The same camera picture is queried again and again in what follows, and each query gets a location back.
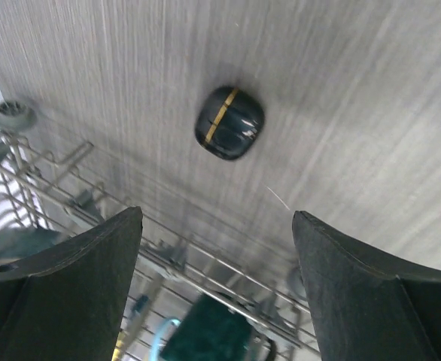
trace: dark green mug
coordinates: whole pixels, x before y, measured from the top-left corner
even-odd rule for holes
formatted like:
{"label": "dark green mug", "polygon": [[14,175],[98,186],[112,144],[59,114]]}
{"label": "dark green mug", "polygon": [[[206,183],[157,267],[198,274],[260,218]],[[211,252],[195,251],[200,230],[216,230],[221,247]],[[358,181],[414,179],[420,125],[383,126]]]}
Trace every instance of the dark green mug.
{"label": "dark green mug", "polygon": [[[244,316],[202,294],[167,341],[160,352],[160,359],[244,361],[253,331]],[[270,344],[275,357],[273,343]],[[274,359],[272,352],[269,352],[269,356],[268,359]]]}

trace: glossy black object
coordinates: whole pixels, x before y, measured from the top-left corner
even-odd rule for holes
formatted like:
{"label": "glossy black object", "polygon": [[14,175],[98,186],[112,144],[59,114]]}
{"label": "glossy black object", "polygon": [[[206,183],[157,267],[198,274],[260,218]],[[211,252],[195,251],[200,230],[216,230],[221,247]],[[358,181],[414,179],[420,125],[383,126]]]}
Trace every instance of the glossy black object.
{"label": "glossy black object", "polygon": [[0,361],[111,361],[141,240],[142,212],[0,269]]}
{"label": "glossy black object", "polygon": [[263,126],[260,104],[238,88],[223,86],[205,100],[195,135],[215,156],[235,160],[249,150]]}
{"label": "glossy black object", "polygon": [[441,361],[441,271],[306,212],[293,236],[323,361]]}

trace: black rounded object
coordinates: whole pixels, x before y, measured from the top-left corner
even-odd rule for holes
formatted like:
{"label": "black rounded object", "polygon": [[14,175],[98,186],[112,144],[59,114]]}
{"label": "black rounded object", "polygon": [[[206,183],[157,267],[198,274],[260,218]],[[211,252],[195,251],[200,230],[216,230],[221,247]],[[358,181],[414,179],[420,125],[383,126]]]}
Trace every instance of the black rounded object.
{"label": "black rounded object", "polygon": [[233,86],[216,89],[202,106],[195,134],[200,145],[225,160],[243,156],[264,127],[264,111]]}

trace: gold stripe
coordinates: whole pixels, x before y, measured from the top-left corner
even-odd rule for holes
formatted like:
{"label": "gold stripe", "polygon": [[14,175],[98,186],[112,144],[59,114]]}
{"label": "gold stripe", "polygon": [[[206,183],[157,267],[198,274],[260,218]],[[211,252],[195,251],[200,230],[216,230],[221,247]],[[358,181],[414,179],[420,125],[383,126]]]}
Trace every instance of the gold stripe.
{"label": "gold stripe", "polygon": [[215,116],[214,122],[212,123],[207,132],[207,135],[205,136],[204,144],[209,144],[211,142],[212,136],[214,135],[214,132],[219,125],[219,122],[227,111],[227,107],[229,107],[229,105],[233,102],[238,92],[239,88],[234,88],[233,91],[230,92],[229,96],[227,96],[226,101],[220,107],[219,113],[217,113],[217,115]]}

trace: wire rack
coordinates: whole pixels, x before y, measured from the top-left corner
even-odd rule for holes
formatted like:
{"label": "wire rack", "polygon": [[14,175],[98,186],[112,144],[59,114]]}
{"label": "wire rack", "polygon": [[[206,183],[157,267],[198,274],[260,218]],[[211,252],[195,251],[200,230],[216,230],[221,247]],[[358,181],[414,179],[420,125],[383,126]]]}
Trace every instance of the wire rack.
{"label": "wire rack", "polygon": [[[0,131],[0,141],[9,146],[5,160],[0,162],[0,228],[43,226],[73,236],[130,205],[141,206],[135,197],[119,199],[106,190],[102,180],[81,175],[81,163],[95,150],[88,141],[61,159],[49,150],[33,149],[24,136]],[[79,201],[85,194],[89,204]],[[164,237],[167,240],[149,236],[158,234],[156,230],[169,235]],[[144,214],[142,240],[122,328],[126,327],[129,310],[139,295],[146,290],[155,291],[141,331],[125,352],[124,360],[144,359],[159,322],[168,316],[182,318],[200,293],[244,315],[256,329],[282,340],[278,359],[320,359],[309,322],[309,307],[283,291],[282,282],[262,282],[221,252],[206,248],[194,237],[180,236],[148,214]],[[184,267],[176,267],[159,256],[159,250],[166,247],[186,250]],[[265,298],[274,300],[277,318],[262,308],[239,306]]]}

